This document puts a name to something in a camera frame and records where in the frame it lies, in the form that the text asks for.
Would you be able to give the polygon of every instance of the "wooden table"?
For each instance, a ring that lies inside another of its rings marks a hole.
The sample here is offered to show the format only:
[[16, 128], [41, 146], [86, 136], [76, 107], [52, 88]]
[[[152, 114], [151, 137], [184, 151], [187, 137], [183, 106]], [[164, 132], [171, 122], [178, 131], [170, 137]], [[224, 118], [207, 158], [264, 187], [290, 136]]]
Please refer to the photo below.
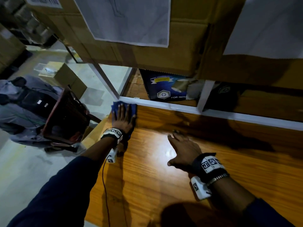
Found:
[[[103, 120], [83, 143], [93, 145], [109, 127]], [[172, 129], [194, 136], [202, 150], [217, 152], [235, 180], [303, 226], [302, 132], [138, 106], [127, 152], [104, 169], [112, 227], [234, 225], [227, 212], [195, 200], [187, 173], [167, 166], [176, 155], [167, 140]], [[108, 226], [102, 170], [85, 219]]]

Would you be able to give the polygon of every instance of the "person's left hand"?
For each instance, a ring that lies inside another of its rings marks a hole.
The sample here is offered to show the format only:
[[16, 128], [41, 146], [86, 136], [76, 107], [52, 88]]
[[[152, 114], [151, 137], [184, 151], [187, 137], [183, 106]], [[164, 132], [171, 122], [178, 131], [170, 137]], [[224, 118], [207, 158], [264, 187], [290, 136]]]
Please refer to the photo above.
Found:
[[126, 134], [129, 133], [134, 128], [134, 123], [136, 120], [136, 115], [133, 115], [133, 117], [130, 118], [130, 105], [127, 106], [127, 109], [125, 111], [124, 105], [120, 104], [118, 106], [118, 113], [113, 111], [113, 123], [112, 126], [114, 128], [118, 128], [119, 130], [125, 132]]

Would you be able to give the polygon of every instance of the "person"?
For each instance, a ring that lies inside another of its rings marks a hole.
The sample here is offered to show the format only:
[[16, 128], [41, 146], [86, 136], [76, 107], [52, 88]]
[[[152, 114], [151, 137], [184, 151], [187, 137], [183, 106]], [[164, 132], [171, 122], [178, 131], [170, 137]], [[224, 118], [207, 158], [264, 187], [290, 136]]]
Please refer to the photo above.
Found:
[[[129, 118], [129, 114], [129, 106], [125, 110], [123, 104], [120, 105], [117, 115], [113, 113], [113, 129], [106, 130], [100, 141], [51, 177], [28, 206], [11, 220], [8, 227], [83, 226], [89, 194], [106, 156], [119, 143], [122, 137], [119, 132], [127, 134], [134, 127], [135, 116]], [[229, 210], [246, 221], [243, 226], [293, 226], [265, 201], [256, 198], [233, 180], [223, 166], [209, 170], [207, 164], [205, 169], [210, 174], [206, 173], [201, 166], [205, 159], [215, 164], [210, 160], [216, 159], [214, 153], [202, 153], [198, 144], [177, 131], [172, 135], [168, 136], [168, 140], [177, 156], [168, 162], [168, 166], [194, 172], [203, 182], [223, 173], [225, 176], [219, 175], [210, 180], [212, 183], [209, 188], [216, 192]]]

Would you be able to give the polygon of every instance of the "white metal frame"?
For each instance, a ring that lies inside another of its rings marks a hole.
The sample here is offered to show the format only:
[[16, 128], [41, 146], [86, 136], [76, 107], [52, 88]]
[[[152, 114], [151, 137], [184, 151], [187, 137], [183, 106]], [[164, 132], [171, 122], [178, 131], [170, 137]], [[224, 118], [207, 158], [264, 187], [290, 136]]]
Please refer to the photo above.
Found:
[[216, 118], [222, 118], [222, 119], [255, 123], [255, 124], [260, 124], [260, 125], [265, 125], [265, 126], [273, 126], [273, 127], [280, 127], [280, 128], [303, 131], [303, 122], [295, 122], [295, 121], [289, 121], [289, 120], [283, 120], [283, 119], [275, 119], [275, 118], [254, 116], [254, 115], [241, 114], [241, 113], [235, 113], [235, 112], [218, 111], [218, 110], [211, 110], [211, 109], [203, 110], [204, 106], [206, 104], [206, 101], [210, 95], [210, 92], [214, 86], [214, 81], [212, 81], [212, 80], [205, 81], [197, 107], [191, 107], [191, 106], [179, 105], [179, 104], [174, 104], [174, 103], [163, 103], [163, 102], [157, 102], [157, 101], [152, 101], [152, 100], [121, 96], [121, 95], [123, 95], [125, 87], [135, 69], [133, 69], [133, 68], [128, 69], [127, 74], [124, 77], [124, 79], [122, 81], [122, 85], [119, 89], [119, 92], [120, 92], [120, 94], [119, 94], [116, 91], [116, 89], [114, 88], [114, 86], [112, 85], [112, 83], [109, 81], [107, 76], [105, 75], [105, 73], [102, 70], [102, 68], [100, 67], [100, 65], [89, 64], [89, 66], [93, 70], [93, 72], [97, 75], [97, 77], [100, 79], [102, 84], [104, 84], [105, 88], [113, 96], [115, 101], [123, 101], [125, 103], [136, 103], [137, 105], [142, 105], [142, 106], [147, 106], [147, 107], [154, 107], [154, 108], [180, 111], [180, 112], [186, 112], [186, 113], [203, 115], [203, 116], [210, 116], [210, 117], [216, 117]]

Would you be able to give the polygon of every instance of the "gray floor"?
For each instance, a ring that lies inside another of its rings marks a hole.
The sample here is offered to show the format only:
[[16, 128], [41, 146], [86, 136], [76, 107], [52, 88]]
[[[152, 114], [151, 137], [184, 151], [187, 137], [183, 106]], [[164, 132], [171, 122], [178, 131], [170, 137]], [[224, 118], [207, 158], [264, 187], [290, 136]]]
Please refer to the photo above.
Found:
[[[113, 98], [87, 64], [76, 64], [59, 42], [49, 50], [37, 50], [34, 47], [29, 49], [34, 55], [13, 77], [27, 74], [38, 76], [34, 67], [39, 63], [66, 62], [88, 87], [81, 102], [100, 119], [110, 113]], [[118, 90], [128, 68], [108, 65], [101, 67]], [[46, 154], [42, 149], [14, 143], [9, 140], [7, 133], [0, 130], [0, 226], [6, 226], [27, 206], [44, 183], [74, 157], [76, 155], [68, 151]], [[85, 222], [85, 226], [94, 225]]]

